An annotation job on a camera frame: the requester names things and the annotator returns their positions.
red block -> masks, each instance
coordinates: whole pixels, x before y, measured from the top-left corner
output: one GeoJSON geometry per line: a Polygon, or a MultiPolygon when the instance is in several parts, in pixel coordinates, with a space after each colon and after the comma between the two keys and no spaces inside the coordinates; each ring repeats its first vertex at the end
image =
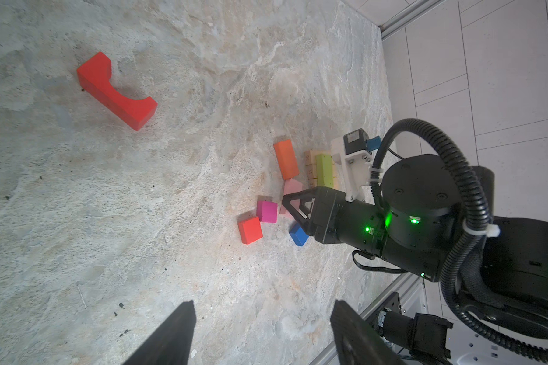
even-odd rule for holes
{"type": "Polygon", "coordinates": [[[274,151],[278,158],[282,179],[288,180],[299,174],[299,165],[296,163],[296,155],[290,140],[274,143],[274,151]]]}
{"type": "Polygon", "coordinates": [[[241,242],[245,245],[251,244],[263,237],[262,227],[260,226],[260,219],[258,217],[239,222],[238,228],[240,229],[241,242]]]}
{"type": "Polygon", "coordinates": [[[156,101],[150,96],[142,100],[126,98],[110,84],[111,61],[99,52],[77,69],[79,84],[100,103],[125,121],[132,129],[139,130],[154,112],[156,101]]]}

red cube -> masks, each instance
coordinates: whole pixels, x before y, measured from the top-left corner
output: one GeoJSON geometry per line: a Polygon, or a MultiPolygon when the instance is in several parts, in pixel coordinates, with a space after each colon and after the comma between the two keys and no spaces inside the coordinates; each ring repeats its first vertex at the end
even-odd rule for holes
{"type": "Polygon", "coordinates": [[[248,220],[238,223],[240,229],[241,242],[245,245],[251,244],[263,237],[260,219],[252,217],[248,220]]]}

scratch on surface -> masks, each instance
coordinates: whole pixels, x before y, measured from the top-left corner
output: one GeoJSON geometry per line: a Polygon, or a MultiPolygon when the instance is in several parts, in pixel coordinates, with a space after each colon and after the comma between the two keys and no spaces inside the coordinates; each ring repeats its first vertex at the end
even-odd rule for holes
{"type": "Polygon", "coordinates": [[[83,306],[85,307],[85,310],[88,310],[88,306],[85,305],[85,299],[83,299],[83,294],[81,294],[81,289],[79,288],[79,285],[76,285],[77,290],[79,290],[79,295],[81,296],[81,301],[83,302],[83,306]]]}

purple block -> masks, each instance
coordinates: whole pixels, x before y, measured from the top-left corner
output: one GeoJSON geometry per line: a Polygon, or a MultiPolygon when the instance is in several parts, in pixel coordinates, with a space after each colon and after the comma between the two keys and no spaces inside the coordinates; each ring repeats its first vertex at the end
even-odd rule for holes
{"type": "Polygon", "coordinates": [[[276,223],[278,221],[278,203],[273,201],[258,201],[257,216],[260,222],[276,223]]]}

marble surface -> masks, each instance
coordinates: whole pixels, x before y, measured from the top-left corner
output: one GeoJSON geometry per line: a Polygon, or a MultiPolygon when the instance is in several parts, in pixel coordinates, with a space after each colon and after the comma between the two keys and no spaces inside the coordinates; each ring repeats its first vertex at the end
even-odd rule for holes
{"type": "Polygon", "coordinates": [[[391,123],[380,31],[337,0],[0,1],[0,364],[121,363],[188,300],[190,364],[310,362],[395,277],[238,217],[281,200],[274,142],[391,123]],[[158,102],[139,132],[81,91],[98,51],[158,102]]]}

